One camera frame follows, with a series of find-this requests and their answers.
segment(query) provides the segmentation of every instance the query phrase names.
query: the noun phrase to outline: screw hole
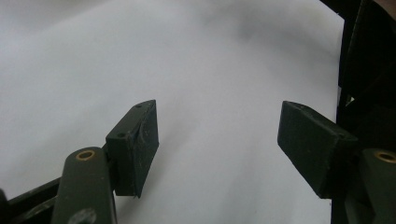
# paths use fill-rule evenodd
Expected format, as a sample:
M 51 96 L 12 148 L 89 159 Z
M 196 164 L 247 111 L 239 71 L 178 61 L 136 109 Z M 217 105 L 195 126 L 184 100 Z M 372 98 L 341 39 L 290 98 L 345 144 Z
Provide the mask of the screw hole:
M 79 161 L 87 161 L 90 160 L 95 154 L 92 150 L 85 150 L 77 154 L 76 159 Z
M 380 156 L 382 159 L 390 160 L 390 161 L 395 159 L 394 157 L 392 157 L 392 156 L 390 156 L 390 155 L 387 155 L 387 154 L 379 154 L 379 156 Z

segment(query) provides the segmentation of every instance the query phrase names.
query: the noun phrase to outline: white paper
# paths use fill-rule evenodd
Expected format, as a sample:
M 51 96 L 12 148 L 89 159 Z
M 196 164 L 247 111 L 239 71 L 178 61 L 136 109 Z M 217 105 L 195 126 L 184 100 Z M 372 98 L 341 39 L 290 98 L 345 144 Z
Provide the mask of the white paper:
M 343 21 L 318 0 L 0 2 L 0 188 L 13 198 L 156 99 L 119 223 L 330 223 L 276 143 L 282 101 L 335 119 Z

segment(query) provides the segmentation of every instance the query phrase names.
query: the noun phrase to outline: white surface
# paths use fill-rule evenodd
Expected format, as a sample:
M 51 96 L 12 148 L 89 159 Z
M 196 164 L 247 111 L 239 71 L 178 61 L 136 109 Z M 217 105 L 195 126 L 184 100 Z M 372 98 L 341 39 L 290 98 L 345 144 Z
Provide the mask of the white surface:
M 160 148 L 119 223 L 330 223 L 276 143 L 283 100 L 335 118 L 343 21 L 318 0 L 1 1 L 8 198 L 156 99 Z

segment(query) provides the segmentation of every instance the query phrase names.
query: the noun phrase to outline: paper sheet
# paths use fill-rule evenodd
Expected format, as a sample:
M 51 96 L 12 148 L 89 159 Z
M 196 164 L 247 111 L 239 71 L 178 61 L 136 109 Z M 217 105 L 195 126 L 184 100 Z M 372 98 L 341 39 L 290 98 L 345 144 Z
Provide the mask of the paper sheet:
M 283 100 L 335 119 L 343 20 L 317 0 L 3 1 L 0 188 L 13 198 L 157 100 L 119 223 L 330 223 L 277 146 Z

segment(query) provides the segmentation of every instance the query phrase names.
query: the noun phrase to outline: white background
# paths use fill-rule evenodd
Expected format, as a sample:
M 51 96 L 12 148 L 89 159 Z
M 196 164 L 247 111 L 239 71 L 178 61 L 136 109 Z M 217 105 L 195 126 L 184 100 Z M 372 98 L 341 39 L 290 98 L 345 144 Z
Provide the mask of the white background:
M 0 188 L 60 176 L 156 99 L 160 147 L 119 223 L 330 223 L 276 136 L 283 100 L 335 119 L 342 26 L 318 0 L 2 0 Z

